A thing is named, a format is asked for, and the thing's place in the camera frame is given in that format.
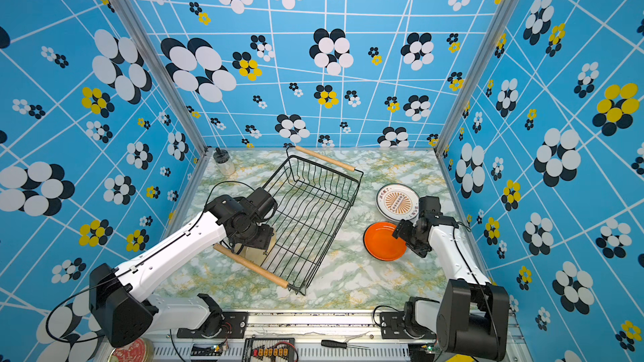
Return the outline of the cream small plate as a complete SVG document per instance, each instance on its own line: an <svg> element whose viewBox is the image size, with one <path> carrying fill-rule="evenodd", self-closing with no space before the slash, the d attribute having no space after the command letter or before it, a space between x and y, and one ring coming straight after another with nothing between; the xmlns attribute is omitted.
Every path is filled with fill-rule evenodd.
<svg viewBox="0 0 644 362"><path fill-rule="evenodd" d="M266 250L243 246L242 244L236 244L234 251L239 256L247 259L248 261L261 266L266 258L269 256L270 252L273 250L276 244L276 236L272 236L270 242L268 243L268 248Z"/></svg>

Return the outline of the orange small plate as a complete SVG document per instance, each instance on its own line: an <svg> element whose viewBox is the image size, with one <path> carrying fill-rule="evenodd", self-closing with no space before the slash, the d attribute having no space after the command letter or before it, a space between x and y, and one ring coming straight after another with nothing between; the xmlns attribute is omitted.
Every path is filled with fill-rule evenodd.
<svg viewBox="0 0 644 362"><path fill-rule="evenodd" d="M406 252L406 242L394 238L396 226L390 222L377 222L364 232L363 244L367 252L379 261L396 261Z"/></svg>

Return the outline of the white plate orange sunburst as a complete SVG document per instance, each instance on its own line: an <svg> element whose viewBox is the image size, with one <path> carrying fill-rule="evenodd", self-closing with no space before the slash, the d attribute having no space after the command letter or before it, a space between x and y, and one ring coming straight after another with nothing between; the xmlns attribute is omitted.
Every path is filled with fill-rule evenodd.
<svg viewBox="0 0 644 362"><path fill-rule="evenodd" d="M419 214L419 196L404 184L387 184L376 197L377 209L388 220L414 221Z"/></svg>

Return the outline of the black wire dish rack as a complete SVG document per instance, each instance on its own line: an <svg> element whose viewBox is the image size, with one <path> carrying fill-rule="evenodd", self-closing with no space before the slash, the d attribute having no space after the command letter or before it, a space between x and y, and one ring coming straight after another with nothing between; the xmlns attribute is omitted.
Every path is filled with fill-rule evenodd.
<svg viewBox="0 0 644 362"><path fill-rule="evenodd" d="M276 244L261 266L235 253L240 236L215 248L281 288L305 294L354 206L364 173L350 164L296 146L261 190L258 211Z"/></svg>

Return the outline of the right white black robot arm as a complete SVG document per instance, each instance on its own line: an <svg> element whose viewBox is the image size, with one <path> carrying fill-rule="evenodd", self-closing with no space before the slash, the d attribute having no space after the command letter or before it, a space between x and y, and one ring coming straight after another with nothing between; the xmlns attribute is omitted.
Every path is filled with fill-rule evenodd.
<svg viewBox="0 0 644 362"><path fill-rule="evenodd" d="M439 199L419 199L418 219L401 220L392 236L417 256L436 254L447 279L443 298L412 297L404 306L404 329L413 338L434 334L452 354L502 361L506 357L510 298L481 271L461 243L460 224L441 211Z"/></svg>

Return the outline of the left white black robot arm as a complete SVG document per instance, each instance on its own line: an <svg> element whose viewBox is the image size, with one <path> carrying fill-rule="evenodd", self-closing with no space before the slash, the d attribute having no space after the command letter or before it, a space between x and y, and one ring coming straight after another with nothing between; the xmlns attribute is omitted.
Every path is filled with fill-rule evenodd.
<svg viewBox="0 0 644 362"><path fill-rule="evenodd" d="M114 348L130 345L148 332L186 329L212 338L221 332L223 311L208 294L166 298L155 289L194 256L221 241L265 250L273 237L268 225L278 202L263 188L247 197L228 194L174 234L135 258L90 274L89 310Z"/></svg>

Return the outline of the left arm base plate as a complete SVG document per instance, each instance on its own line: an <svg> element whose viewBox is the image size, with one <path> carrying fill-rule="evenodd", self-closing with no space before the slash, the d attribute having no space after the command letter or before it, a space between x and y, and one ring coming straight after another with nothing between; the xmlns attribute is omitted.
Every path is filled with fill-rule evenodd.
<svg viewBox="0 0 644 362"><path fill-rule="evenodd" d="M249 316L248 312L223 311L209 316L199 328L179 328L175 336L192 340L243 339Z"/></svg>

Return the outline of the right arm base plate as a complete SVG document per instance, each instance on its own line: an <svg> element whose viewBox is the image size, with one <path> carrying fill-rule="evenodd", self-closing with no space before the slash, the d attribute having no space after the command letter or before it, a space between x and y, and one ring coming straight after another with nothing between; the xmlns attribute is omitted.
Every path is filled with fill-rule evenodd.
<svg viewBox="0 0 644 362"><path fill-rule="evenodd" d="M381 330L384 340L428 340L436 341L436 333L423 328L423 335L412 335L404 324L404 313L394 311L377 311L372 319Z"/></svg>

